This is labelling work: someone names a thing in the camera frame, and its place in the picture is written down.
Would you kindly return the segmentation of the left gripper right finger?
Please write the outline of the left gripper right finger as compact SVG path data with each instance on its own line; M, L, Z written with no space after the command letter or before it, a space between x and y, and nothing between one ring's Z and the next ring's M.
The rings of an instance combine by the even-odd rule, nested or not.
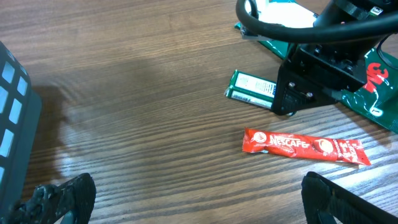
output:
M397 217L365 201L316 172L302 180L302 202L308 224L397 223Z

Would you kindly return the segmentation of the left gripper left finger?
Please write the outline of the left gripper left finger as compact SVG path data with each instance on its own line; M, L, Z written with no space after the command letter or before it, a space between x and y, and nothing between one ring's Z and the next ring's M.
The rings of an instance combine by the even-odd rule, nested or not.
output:
M9 209L9 223L87 224L94 209L96 186L89 173L61 185L38 185L31 198Z

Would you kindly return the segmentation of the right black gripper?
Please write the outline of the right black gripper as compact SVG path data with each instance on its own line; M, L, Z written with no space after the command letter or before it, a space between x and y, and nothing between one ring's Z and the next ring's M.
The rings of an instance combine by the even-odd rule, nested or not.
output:
M340 44L293 44L279 67L271 111L287 115L333 105L344 90L355 92L367 83L365 54L377 40Z

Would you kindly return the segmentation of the red Nescafe stick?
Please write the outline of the red Nescafe stick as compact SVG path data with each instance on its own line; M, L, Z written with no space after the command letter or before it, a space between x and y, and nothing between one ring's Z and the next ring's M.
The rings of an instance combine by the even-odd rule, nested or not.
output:
M249 128L244 130L243 152L323 161L343 161L364 166L371 164L363 144L359 140L320 138Z

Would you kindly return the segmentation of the small green white box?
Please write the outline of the small green white box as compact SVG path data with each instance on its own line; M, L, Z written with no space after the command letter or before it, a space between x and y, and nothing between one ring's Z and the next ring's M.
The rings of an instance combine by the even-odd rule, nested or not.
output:
M224 95L251 105L270 110L274 101L276 83L235 70Z

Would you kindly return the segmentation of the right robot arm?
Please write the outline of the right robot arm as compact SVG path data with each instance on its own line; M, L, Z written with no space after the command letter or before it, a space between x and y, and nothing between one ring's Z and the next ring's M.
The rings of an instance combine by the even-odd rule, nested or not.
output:
M367 82L364 56L397 32L397 1L330 1L302 40L290 38L271 110L332 105Z

